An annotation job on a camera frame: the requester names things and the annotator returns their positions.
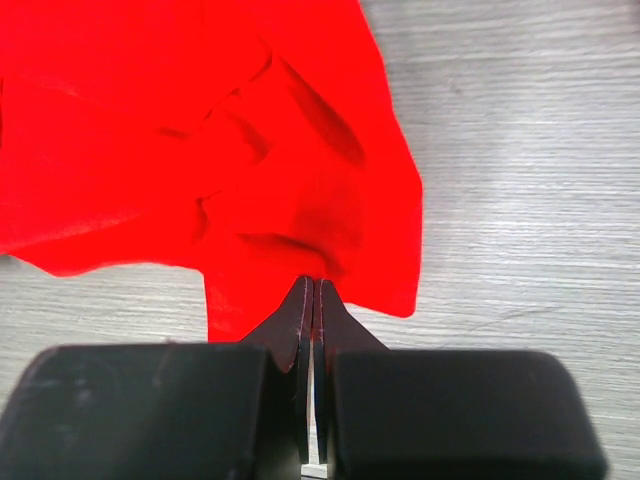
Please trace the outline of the red t-shirt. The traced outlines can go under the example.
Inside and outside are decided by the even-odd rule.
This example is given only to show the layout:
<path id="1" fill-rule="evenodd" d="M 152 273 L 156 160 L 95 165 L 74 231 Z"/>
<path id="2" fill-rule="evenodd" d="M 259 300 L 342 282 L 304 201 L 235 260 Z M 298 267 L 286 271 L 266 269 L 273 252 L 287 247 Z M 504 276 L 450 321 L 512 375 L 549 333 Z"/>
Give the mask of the red t-shirt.
<path id="1" fill-rule="evenodd" d="M 357 1 L 5 1 L 1 250 L 204 277 L 235 341 L 300 276 L 407 317 L 422 182 Z"/>

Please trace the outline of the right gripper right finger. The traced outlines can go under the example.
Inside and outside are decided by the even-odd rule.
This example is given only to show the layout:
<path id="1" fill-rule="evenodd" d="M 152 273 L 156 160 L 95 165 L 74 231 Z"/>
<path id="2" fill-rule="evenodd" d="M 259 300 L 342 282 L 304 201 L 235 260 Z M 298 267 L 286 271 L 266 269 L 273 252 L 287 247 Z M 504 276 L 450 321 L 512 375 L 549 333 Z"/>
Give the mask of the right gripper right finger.
<path id="1" fill-rule="evenodd" d="M 334 285 L 314 286 L 319 460 L 332 479 L 602 479 L 579 389 L 535 350 L 382 344 Z"/>

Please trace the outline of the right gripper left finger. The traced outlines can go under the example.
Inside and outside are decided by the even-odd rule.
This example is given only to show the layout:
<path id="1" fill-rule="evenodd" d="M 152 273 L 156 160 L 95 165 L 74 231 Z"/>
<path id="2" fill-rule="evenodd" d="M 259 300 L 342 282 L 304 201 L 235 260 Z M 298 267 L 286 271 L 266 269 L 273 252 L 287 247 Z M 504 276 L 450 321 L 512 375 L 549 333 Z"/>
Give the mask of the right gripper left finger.
<path id="1" fill-rule="evenodd" d="M 314 283 L 236 343 L 56 346 L 1 416 L 5 479 L 297 479 Z"/>

